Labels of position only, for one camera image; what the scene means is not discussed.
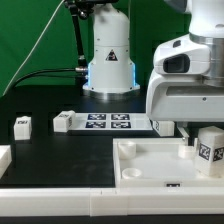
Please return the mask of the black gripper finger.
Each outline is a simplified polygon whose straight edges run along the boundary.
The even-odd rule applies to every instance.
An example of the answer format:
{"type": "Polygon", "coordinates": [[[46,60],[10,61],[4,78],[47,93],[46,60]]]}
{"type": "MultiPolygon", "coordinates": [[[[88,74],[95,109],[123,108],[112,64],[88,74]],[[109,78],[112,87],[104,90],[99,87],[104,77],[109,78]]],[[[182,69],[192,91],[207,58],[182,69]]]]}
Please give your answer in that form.
{"type": "Polygon", "coordinates": [[[177,129],[182,136],[182,140],[184,141],[185,145],[189,143],[189,134],[187,130],[187,123],[186,122],[178,122],[177,129]]]}

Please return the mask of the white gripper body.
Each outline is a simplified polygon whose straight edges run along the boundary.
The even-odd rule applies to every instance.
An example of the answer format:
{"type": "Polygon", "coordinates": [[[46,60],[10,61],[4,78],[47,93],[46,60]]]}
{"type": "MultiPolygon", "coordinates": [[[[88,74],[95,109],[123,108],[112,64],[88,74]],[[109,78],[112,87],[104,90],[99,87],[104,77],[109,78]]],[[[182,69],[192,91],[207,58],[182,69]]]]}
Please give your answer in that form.
{"type": "Polygon", "coordinates": [[[159,45],[146,98],[153,121],[224,122],[224,38],[184,35],[159,45]]]}

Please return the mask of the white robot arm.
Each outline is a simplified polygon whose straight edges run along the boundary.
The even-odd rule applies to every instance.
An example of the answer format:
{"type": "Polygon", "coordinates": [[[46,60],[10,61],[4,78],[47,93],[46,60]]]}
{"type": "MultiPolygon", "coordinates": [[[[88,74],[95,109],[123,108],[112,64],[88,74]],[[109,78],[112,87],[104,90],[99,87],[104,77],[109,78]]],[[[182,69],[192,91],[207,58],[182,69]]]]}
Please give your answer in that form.
{"type": "MultiPolygon", "coordinates": [[[[186,35],[159,45],[146,97],[152,121],[224,123],[224,0],[164,0],[191,15],[186,35]]],[[[108,100],[139,89],[129,56],[128,18],[107,1],[94,7],[94,57],[86,94],[108,100]]]]}

